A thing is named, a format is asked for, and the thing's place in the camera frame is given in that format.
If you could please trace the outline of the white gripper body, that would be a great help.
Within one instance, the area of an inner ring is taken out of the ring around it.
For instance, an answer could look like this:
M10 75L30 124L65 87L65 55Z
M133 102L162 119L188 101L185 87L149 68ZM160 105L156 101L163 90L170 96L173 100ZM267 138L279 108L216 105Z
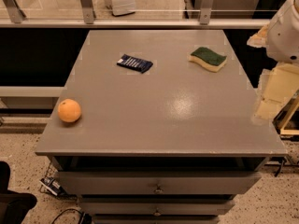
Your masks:
M299 90L299 67L284 63L276 66L269 75L263 99L275 104L287 104Z

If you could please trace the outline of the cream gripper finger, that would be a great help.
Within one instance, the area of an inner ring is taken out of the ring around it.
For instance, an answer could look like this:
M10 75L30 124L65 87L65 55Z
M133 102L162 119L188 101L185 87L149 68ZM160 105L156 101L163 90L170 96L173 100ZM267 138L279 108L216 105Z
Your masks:
M263 26L257 33L252 35L247 41L247 45L254 48L265 48L267 40L267 32L269 25Z
M283 104L273 100L259 100L254 108L254 117L273 120L282 109Z

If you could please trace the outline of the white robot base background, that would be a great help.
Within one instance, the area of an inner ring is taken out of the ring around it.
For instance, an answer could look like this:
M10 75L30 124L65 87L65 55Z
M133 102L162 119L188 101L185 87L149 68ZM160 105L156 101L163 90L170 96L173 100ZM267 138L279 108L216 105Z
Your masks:
M122 16L135 13L135 0L105 0L105 6L114 16Z

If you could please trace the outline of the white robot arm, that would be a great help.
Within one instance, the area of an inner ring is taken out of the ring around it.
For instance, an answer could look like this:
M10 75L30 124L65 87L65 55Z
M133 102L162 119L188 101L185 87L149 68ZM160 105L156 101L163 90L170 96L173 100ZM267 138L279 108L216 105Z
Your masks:
M299 90L299 0L286 0L247 45L265 48L266 55L277 62L260 75L253 111L256 122L273 120Z

